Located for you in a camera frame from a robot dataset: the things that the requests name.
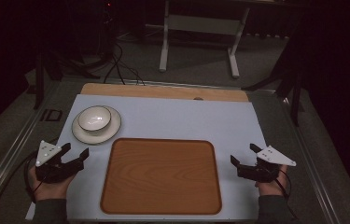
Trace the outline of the white metal stand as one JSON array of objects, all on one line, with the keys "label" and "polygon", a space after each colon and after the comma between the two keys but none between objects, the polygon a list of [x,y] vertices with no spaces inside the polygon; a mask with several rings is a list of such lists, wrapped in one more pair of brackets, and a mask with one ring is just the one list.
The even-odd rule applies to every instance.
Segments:
[{"label": "white metal stand", "polygon": [[232,77],[238,78],[240,76],[236,60],[236,50],[245,28],[246,20],[250,11],[249,7],[245,7],[242,10],[241,18],[239,20],[225,20],[172,14],[170,12],[170,0],[165,0],[164,3],[163,42],[159,64],[159,70],[161,72],[167,70],[169,31],[177,30],[215,35],[233,35],[234,42],[232,46],[228,48],[227,54]]}]

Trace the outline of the black stand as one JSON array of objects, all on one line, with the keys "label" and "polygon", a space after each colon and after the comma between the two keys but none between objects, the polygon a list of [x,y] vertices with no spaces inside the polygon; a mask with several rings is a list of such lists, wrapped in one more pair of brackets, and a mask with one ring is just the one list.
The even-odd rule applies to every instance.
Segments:
[{"label": "black stand", "polygon": [[34,110],[37,110],[44,101],[44,74],[47,73],[53,80],[61,80],[63,77],[60,63],[73,70],[76,74],[82,77],[97,79],[95,76],[87,72],[80,65],[76,65],[69,59],[65,58],[61,53],[52,49],[42,49],[36,54],[35,60],[35,105]]},{"label": "black stand", "polygon": [[301,82],[305,70],[304,60],[307,56],[305,44],[308,31],[306,23],[307,21],[302,17],[271,74],[256,84],[242,87],[243,91],[256,91],[276,80],[280,80],[280,84],[274,93],[280,98],[286,98],[292,92],[290,117],[295,126],[299,126],[298,111],[301,97]]}]

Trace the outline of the white table mat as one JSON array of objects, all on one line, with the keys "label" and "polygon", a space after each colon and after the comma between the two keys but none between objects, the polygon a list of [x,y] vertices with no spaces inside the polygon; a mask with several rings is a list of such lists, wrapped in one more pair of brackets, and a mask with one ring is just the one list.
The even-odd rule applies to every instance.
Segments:
[{"label": "white table mat", "polygon": [[265,147],[254,107],[250,103],[114,97],[80,94],[73,102],[58,144],[71,145],[63,156],[70,161],[88,146],[72,134],[74,118],[93,105],[109,105],[121,116],[116,138],[198,139],[215,148],[222,208],[215,215],[109,215],[100,208],[106,168],[113,141],[90,147],[85,169],[67,192],[67,216],[79,221],[243,221],[258,215],[258,191],[250,180],[240,178],[230,162],[234,156],[252,165],[256,154],[251,143]]}]

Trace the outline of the white plate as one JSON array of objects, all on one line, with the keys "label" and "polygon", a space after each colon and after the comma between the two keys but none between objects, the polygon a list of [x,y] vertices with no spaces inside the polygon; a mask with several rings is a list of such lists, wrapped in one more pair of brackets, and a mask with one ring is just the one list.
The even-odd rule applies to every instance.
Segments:
[{"label": "white plate", "polygon": [[107,128],[98,132],[87,132],[82,130],[77,124],[78,115],[74,118],[72,123],[72,134],[80,142],[89,144],[89,145],[98,145],[112,138],[120,129],[121,126],[121,116],[119,112],[105,105],[99,105],[107,108],[111,112],[111,121]]}]

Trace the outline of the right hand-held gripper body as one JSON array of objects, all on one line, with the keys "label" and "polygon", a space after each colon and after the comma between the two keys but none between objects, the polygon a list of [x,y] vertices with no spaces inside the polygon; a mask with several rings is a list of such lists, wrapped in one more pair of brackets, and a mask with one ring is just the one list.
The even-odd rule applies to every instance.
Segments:
[{"label": "right hand-held gripper body", "polygon": [[241,168],[237,170],[239,177],[260,183],[270,183],[279,176],[280,165],[297,165],[294,160],[272,146],[262,148],[262,151],[256,153],[256,156],[257,162],[254,166],[241,164]]}]

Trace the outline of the person's right hand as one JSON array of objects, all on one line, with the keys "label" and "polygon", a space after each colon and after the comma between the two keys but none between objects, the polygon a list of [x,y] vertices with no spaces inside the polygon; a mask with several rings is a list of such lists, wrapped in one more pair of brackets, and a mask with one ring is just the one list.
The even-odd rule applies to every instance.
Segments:
[{"label": "person's right hand", "polygon": [[284,196],[287,187],[287,166],[281,165],[279,176],[270,183],[256,182],[255,187],[259,190],[260,196],[278,195]]}]

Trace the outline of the person's left hand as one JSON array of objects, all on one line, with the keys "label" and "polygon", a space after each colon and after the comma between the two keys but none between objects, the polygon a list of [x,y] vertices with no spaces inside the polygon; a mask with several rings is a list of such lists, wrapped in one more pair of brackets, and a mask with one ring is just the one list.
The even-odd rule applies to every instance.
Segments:
[{"label": "person's left hand", "polygon": [[29,176],[33,184],[32,189],[35,196],[35,200],[37,202],[50,199],[65,199],[67,195],[67,190],[71,182],[75,178],[72,175],[62,182],[47,184],[37,180],[34,166],[29,170]]}]

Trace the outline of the white bowl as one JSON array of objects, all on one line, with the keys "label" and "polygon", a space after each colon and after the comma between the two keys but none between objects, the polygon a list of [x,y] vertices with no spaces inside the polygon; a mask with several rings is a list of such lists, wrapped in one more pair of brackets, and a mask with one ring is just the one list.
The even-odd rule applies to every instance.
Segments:
[{"label": "white bowl", "polygon": [[103,106],[91,106],[84,109],[77,119],[79,127],[87,132],[98,132],[107,128],[111,121],[111,112]]}]

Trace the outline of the wooden tray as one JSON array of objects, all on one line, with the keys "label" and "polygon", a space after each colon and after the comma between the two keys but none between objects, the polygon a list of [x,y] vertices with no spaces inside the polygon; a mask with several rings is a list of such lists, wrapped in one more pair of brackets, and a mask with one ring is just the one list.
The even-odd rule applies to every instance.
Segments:
[{"label": "wooden tray", "polygon": [[100,206],[110,215],[218,214],[222,200],[214,146],[204,140],[116,140]]}]

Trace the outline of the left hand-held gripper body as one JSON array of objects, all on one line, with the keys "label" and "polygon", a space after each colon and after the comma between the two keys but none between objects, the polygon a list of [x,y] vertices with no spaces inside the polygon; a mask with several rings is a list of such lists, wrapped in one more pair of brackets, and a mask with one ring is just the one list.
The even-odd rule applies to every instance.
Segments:
[{"label": "left hand-held gripper body", "polygon": [[62,147],[41,141],[35,162],[35,174],[38,181],[53,184],[64,181],[77,173],[77,167],[70,162],[63,163],[59,152]]}]

